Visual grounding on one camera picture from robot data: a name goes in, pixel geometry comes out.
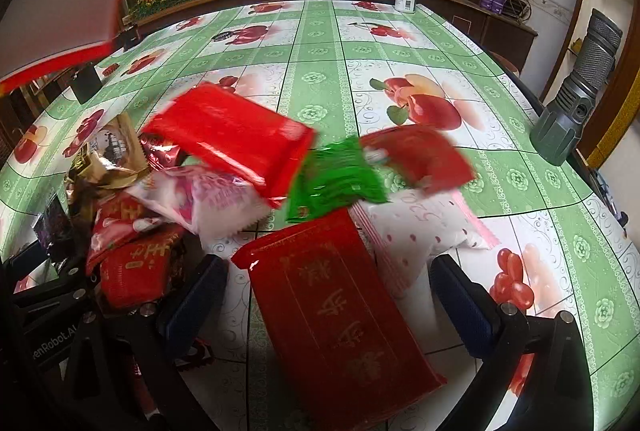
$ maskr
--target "candy wrapper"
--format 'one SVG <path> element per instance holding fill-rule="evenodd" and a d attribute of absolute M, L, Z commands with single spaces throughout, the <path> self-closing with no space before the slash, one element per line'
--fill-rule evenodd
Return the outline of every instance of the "candy wrapper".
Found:
<path fill-rule="evenodd" d="M 144 127 L 220 172 L 251 182 L 273 207 L 287 197 L 315 132 L 220 87 L 191 88 Z"/>
<path fill-rule="evenodd" d="M 360 137 L 370 164 L 393 168 L 427 195 L 473 180 L 473 168 L 443 135 L 421 124 L 389 128 Z"/>
<path fill-rule="evenodd" d="M 68 176 L 104 189 L 124 188 L 147 169 L 145 154 L 129 116 L 124 113 L 107 122 L 82 146 Z"/>
<path fill-rule="evenodd" d="M 322 431 L 365 430 L 440 387 L 346 210 L 242 246 L 296 396 Z"/>
<path fill-rule="evenodd" d="M 171 278 L 180 279 L 182 273 L 183 232 L 172 223 L 106 253 L 100 264 L 100 286 L 112 308 L 154 301 L 169 292 Z"/>
<path fill-rule="evenodd" d="M 86 274 L 94 271 L 106 251 L 121 247 L 139 237 L 140 233 L 151 231 L 165 221 L 125 192 L 103 201 L 95 216 L 94 232 L 86 257 Z"/>
<path fill-rule="evenodd" d="M 33 231 L 51 263 L 60 263 L 76 254 L 73 228 L 57 196 L 52 197 Z"/>
<path fill-rule="evenodd" d="M 373 244 L 380 278 L 396 298 L 404 296 L 430 258 L 457 246 L 491 249 L 498 244 L 458 191 L 425 198 L 420 190 L 405 189 L 389 200 L 360 201 L 351 214 Z"/>
<path fill-rule="evenodd" d="M 141 134 L 139 140 L 146 160 L 153 169 L 180 166 L 187 157 L 180 146 L 160 135 Z"/>
<path fill-rule="evenodd" d="M 289 194 L 287 221 L 313 220 L 358 199 L 386 202 L 356 137 L 311 150 Z"/>
<path fill-rule="evenodd" d="M 146 207 L 200 236 L 205 252 L 271 211 L 245 180 L 204 166 L 154 171 L 127 189 Z"/>

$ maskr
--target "green candy wrapper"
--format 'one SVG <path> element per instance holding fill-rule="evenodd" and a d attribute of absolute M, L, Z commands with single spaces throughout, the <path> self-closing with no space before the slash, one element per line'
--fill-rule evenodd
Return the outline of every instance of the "green candy wrapper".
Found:
<path fill-rule="evenodd" d="M 387 201 L 357 137 L 348 137 L 309 151 L 289 192 L 287 221 L 314 220 L 359 199 Z"/>

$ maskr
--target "screw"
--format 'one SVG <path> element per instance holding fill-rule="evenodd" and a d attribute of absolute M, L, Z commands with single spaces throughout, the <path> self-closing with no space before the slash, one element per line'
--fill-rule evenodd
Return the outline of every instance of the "screw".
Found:
<path fill-rule="evenodd" d="M 571 312 L 567 312 L 566 310 L 562 310 L 560 312 L 560 318 L 565 323 L 573 323 L 574 322 L 574 315 L 572 315 Z"/>
<path fill-rule="evenodd" d="M 514 316 L 518 313 L 518 307 L 512 303 L 502 303 L 500 305 L 500 310 L 508 316 Z"/>
<path fill-rule="evenodd" d="M 140 307 L 140 315 L 143 317 L 149 317 L 156 313 L 155 303 L 145 303 Z"/>

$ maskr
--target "shiny red wrapper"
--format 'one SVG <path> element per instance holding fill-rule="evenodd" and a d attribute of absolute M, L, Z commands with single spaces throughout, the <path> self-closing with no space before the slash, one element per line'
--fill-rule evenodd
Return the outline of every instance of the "shiny red wrapper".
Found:
<path fill-rule="evenodd" d="M 418 348 L 347 210 L 239 249 L 273 347 L 322 431 L 365 430 L 446 382 Z"/>
<path fill-rule="evenodd" d="M 167 294 L 172 253 L 183 234 L 172 223 L 108 251 L 100 264 L 100 286 L 109 305 L 128 308 Z"/>
<path fill-rule="evenodd" d="M 84 266 L 90 275 L 107 251 L 120 247 L 140 233 L 151 231 L 165 223 L 165 218 L 147 209 L 133 196 L 121 192 L 98 205 L 94 230 Z"/>
<path fill-rule="evenodd" d="M 251 182 L 273 207 L 287 197 L 315 131 L 218 86 L 181 95 L 144 127 L 212 169 Z"/>
<path fill-rule="evenodd" d="M 140 144 L 145 152 L 146 161 L 154 169 L 177 167 L 187 157 L 176 143 L 154 134 L 140 134 Z"/>
<path fill-rule="evenodd" d="M 428 195 L 473 180 L 471 165 L 440 132 L 420 124 L 388 128 L 360 137 L 370 164 L 384 164 Z"/>

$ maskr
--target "green and white tablecloth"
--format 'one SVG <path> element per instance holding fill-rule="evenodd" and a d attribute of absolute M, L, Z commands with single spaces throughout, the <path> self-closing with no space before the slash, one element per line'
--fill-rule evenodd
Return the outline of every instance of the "green and white tablecloth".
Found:
<path fill-rule="evenodd" d="M 497 249 L 521 254 L 533 245 L 540 253 L 540 270 L 527 270 L 525 281 L 538 282 L 538 291 L 544 287 L 546 294 L 536 297 L 529 313 L 553 317 L 565 309 L 578 319 L 596 429 L 609 424 L 640 384 L 640 257 L 572 168 L 550 166 L 532 148 L 529 130 L 536 115 L 515 84 L 471 40 L 423 7 L 400 14 L 389 5 L 362 7 L 362 2 L 277 5 L 222 10 L 167 27 L 101 62 L 100 75 L 112 63 L 119 68 L 88 103 L 79 104 L 71 90 L 57 98 L 34 123 L 46 134 L 40 130 L 34 137 L 33 156 L 20 164 L 12 154 L 0 172 L 2 257 L 34 239 L 37 215 L 51 192 L 61 193 L 71 161 L 63 150 L 83 120 L 98 110 L 103 110 L 98 126 L 126 111 L 140 128 L 166 101 L 201 80 L 219 83 L 234 76 L 237 94 L 312 125 L 320 133 L 319 144 L 327 144 L 393 125 L 387 108 L 394 103 L 369 85 L 371 78 L 420 74 L 438 82 L 464 113 L 462 126 L 447 135 L 476 167 L 478 178 L 462 192 L 500 239 Z M 212 40 L 226 31 L 234 34 Z M 148 54 L 156 56 L 151 64 L 124 73 Z M 390 190 L 401 186 L 394 176 L 385 183 Z M 221 240 L 218 254 L 228 257 L 283 225 L 282 212 L 276 212 L 255 230 Z M 497 249 L 452 254 L 471 280 L 488 289 L 499 272 Z M 390 419 L 386 425 L 394 430 L 435 429 L 478 367 L 420 281 L 401 308 L 418 344 L 449 384 Z M 303 413 L 280 376 L 245 271 L 232 267 L 218 327 L 207 326 L 203 337 L 216 360 L 184 376 L 220 429 L 305 428 Z M 515 400 L 508 392 L 492 428 L 505 421 Z"/>

